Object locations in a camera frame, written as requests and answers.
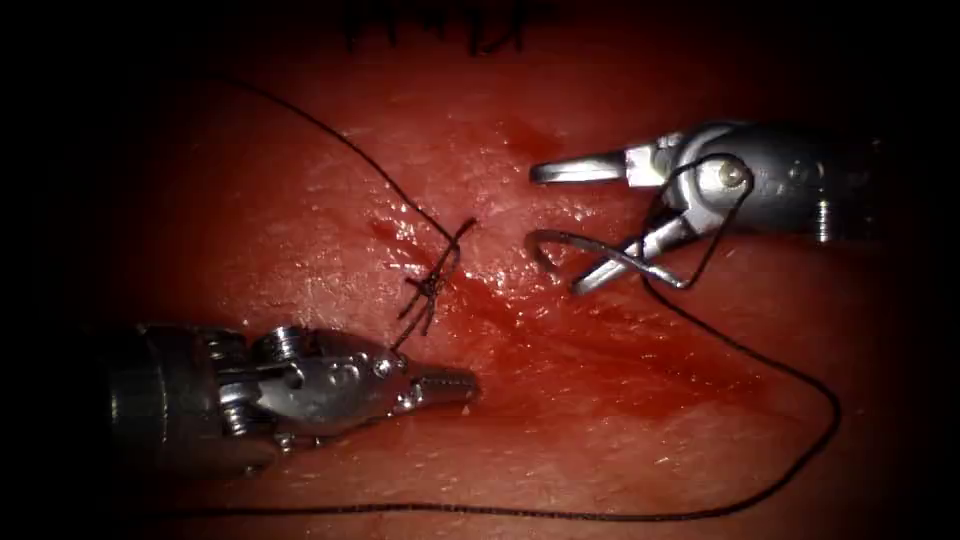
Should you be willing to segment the left arm needle driver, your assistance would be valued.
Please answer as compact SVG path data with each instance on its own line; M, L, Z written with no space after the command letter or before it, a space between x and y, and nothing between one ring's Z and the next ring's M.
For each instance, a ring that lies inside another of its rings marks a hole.
M281 326L248 341L217 329L203 338L226 435L285 452L393 415L411 387L407 358L342 331Z

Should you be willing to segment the right arm needle driver jaw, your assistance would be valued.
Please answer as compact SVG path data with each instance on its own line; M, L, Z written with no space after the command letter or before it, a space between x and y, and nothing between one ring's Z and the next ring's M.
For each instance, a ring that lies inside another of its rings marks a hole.
M640 271L632 264L624 264L619 260L602 257L588 271L573 280L571 292L583 296L594 292L616 279L625 276L630 271L637 271L645 277L657 278L674 288L684 288L687 282L653 265L653 259L668 251L697 240L701 234L697 232L684 217L675 217L662 225L653 227L649 232L625 240L619 250L626 255L641 259L649 266L653 273Z
M534 184L586 184L625 181L628 186L661 186L667 176L669 150L648 143L609 152L534 165Z

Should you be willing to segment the right arm needle driver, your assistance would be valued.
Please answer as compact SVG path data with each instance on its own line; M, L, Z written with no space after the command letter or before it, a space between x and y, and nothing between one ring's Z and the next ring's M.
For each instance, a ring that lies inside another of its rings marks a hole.
M707 236L725 222L758 231L807 232L836 191L825 143L775 123L714 122L668 149L662 240Z

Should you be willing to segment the left arm needle driver jaw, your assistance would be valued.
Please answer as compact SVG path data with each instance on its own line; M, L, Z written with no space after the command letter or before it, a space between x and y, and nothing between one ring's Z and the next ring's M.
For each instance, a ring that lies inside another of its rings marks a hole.
M480 395L476 374L468 369L418 365L410 378L408 399L413 409L469 403Z

